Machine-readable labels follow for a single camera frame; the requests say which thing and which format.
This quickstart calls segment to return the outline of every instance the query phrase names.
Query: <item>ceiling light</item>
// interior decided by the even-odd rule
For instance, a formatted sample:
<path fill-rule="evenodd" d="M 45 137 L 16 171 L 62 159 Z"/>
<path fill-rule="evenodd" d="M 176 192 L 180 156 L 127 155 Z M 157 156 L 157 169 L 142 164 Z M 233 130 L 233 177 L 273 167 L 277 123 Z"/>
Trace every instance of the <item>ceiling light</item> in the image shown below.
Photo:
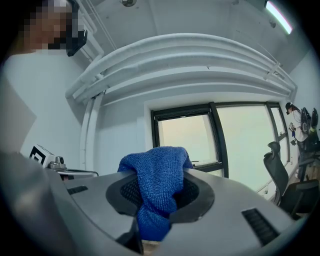
<path fill-rule="evenodd" d="M 290 26 L 288 21 L 285 19 L 285 17 L 283 17 L 283 15 L 274 6 L 274 4 L 268 1 L 266 3 L 265 8 L 280 22 L 280 24 L 284 27 L 287 33 L 290 34 L 292 31 L 292 27 Z"/>

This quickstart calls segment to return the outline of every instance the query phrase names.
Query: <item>blue cloth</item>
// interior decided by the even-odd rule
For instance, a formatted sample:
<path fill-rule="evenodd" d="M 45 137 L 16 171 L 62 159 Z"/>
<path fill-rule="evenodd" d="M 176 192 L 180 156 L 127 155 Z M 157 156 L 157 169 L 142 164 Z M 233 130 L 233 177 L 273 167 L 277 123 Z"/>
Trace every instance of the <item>blue cloth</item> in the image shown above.
<path fill-rule="evenodd" d="M 177 210 L 173 195 L 183 189 L 183 168 L 193 169 L 183 147 L 155 147 L 121 160 L 118 172 L 137 172 L 143 199 L 137 220 L 143 240 L 161 241 L 169 232 L 169 214 Z"/>

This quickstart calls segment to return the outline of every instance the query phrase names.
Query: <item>window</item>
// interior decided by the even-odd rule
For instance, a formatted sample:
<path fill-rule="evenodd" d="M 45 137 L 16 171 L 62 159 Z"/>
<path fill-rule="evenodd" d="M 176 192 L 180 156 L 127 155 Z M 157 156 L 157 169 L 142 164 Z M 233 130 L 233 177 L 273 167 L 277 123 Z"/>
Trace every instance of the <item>window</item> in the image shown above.
<path fill-rule="evenodd" d="M 209 116 L 196 115 L 158 122 L 160 146 L 183 147 L 197 167 L 217 163 Z"/>
<path fill-rule="evenodd" d="M 274 131 L 267 108 L 262 105 L 219 107 L 229 179 L 257 191 L 271 179 L 263 162 L 274 141 Z"/>
<path fill-rule="evenodd" d="M 281 162 L 285 166 L 290 161 L 290 145 L 284 114 L 278 103 L 268 102 L 266 106 L 273 125 L 274 139 L 280 144 Z"/>
<path fill-rule="evenodd" d="M 195 169 L 229 178 L 258 191 L 271 177 L 264 166 L 268 144 L 280 144 L 290 159 L 287 126 L 280 105 L 224 102 L 151 111 L 153 147 L 184 147 Z"/>
<path fill-rule="evenodd" d="M 214 103 L 152 111 L 153 147 L 183 147 L 195 169 L 228 177 L 227 152 L 221 148 L 225 143 L 215 115 Z"/>

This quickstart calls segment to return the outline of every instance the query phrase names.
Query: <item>white ceiling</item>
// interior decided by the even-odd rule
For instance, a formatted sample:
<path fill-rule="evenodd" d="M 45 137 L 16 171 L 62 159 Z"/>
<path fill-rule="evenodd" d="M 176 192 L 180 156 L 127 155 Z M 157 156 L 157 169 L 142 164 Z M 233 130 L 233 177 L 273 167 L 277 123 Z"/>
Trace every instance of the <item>white ceiling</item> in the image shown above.
<path fill-rule="evenodd" d="M 114 49 L 86 1 L 82 3 L 98 28 L 94 37 L 108 54 Z M 137 0 L 132 7 L 123 6 L 121 0 L 91 2 L 117 48 L 157 35 L 209 34 L 238 41 L 275 58 L 287 73 L 309 49 L 292 17 L 286 17 L 293 26 L 287 35 L 264 8 L 265 0 Z M 276 22 L 275 28 L 270 21 Z"/>

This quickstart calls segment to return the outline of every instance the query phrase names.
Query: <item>black mesh chair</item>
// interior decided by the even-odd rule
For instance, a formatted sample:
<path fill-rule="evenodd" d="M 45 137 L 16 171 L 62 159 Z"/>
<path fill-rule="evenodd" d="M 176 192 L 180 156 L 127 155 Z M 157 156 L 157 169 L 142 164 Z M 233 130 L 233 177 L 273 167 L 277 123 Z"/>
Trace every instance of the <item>black mesh chair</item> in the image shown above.
<path fill-rule="evenodd" d="M 312 179 L 288 186 L 289 176 L 279 157 L 280 144 L 273 141 L 268 147 L 271 152 L 264 155 L 263 163 L 276 186 L 274 203 L 294 219 L 298 218 L 296 213 L 310 213 L 319 199 L 319 181 Z"/>

